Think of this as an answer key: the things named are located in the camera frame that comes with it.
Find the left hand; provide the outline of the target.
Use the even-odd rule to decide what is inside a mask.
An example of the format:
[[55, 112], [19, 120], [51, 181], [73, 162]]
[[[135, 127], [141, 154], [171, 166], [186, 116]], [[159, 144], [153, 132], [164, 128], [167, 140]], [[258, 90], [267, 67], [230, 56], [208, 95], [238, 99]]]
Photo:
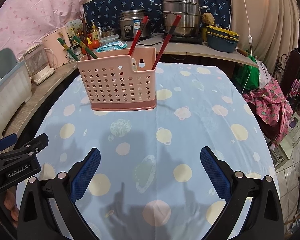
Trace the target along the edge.
[[18, 220], [19, 220], [19, 209], [17, 208], [15, 195], [10, 191], [7, 190], [5, 194], [4, 206], [7, 210], [10, 211], [13, 226], [15, 228], [18, 227]]

